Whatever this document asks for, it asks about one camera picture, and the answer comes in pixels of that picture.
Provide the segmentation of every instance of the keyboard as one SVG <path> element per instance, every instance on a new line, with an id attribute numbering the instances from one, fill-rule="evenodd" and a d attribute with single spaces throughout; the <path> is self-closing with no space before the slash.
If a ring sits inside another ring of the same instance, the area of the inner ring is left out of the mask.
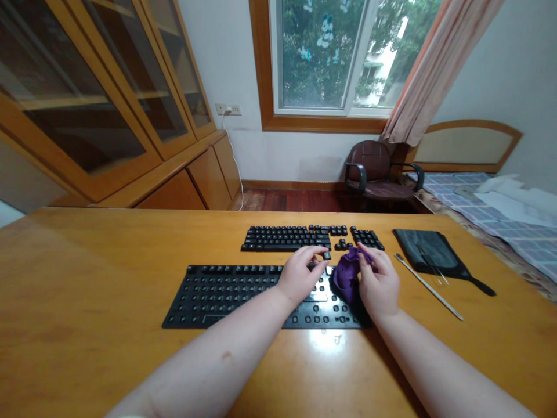
<path id="1" fill-rule="evenodd" d="M 296 251 L 303 246 L 323 246 L 331 251 L 333 236 L 347 236 L 343 226 L 252 226 L 241 251 Z"/>
<path id="2" fill-rule="evenodd" d="M 162 323 L 165 329 L 206 329 L 279 281 L 281 265 L 189 265 Z M 365 307 L 345 304 L 328 266 L 285 329 L 359 329 L 372 326 Z"/>
<path id="3" fill-rule="evenodd" d="M 350 227 L 354 244 L 340 238 L 334 245 L 337 251 L 346 251 L 356 243 L 384 250 L 375 232 Z M 252 226 L 245 235 L 241 251 L 296 251 L 303 246 L 323 246 L 332 250 L 330 236 L 348 236 L 346 225 L 342 226 Z"/>

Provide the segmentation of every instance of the wooden table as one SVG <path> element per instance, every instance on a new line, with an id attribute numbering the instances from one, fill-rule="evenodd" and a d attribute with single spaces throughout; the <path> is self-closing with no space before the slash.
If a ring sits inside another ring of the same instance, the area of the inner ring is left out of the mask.
<path id="1" fill-rule="evenodd" d="M 309 224 L 373 229 L 391 256 L 393 228 L 445 234 L 498 296 L 449 279 L 439 292 L 460 322 L 394 261 L 401 307 L 535 414 L 557 416 L 557 309 L 448 217 L 96 208 L 41 209 L 0 230 L 2 415 L 106 413 L 201 333 L 161 328 L 188 264 L 282 264 L 289 253 L 241 253 L 246 230 Z M 376 329 L 283 330 L 231 415 L 425 412 Z"/>

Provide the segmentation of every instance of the hand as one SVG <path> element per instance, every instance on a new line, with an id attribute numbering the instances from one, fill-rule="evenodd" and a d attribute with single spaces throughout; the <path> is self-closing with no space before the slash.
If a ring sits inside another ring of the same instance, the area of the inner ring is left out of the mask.
<path id="1" fill-rule="evenodd" d="M 312 291 L 328 261 L 319 261 L 316 254 L 328 251 L 325 247 L 302 247 L 288 259 L 278 280 L 277 287 L 298 306 Z M 313 261 L 315 268 L 309 271 L 308 263 Z"/>
<path id="2" fill-rule="evenodd" d="M 360 297 L 371 319 L 380 320 L 399 311 L 400 279 L 386 252 L 368 248 L 362 243 L 358 247 L 373 259 L 372 265 L 360 254 Z"/>

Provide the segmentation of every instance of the purple cloth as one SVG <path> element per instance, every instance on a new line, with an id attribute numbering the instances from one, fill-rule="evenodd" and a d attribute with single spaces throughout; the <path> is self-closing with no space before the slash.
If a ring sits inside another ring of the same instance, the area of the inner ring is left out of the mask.
<path id="1" fill-rule="evenodd" d="M 333 282 L 335 282 L 335 285 L 341 291 L 344 300 L 348 304 L 354 302 L 360 294 L 358 282 L 358 273 L 360 272 L 359 253 L 364 254 L 370 263 L 373 261 L 369 254 L 357 247 L 351 247 L 348 254 L 341 257 L 333 277 Z"/>

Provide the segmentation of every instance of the curtain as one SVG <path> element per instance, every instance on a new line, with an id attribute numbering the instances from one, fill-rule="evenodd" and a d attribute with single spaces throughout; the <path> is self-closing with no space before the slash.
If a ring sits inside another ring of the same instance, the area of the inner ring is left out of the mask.
<path id="1" fill-rule="evenodd" d="M 445 0 L 383 131 L 416 146 L 504 0 Z"/>

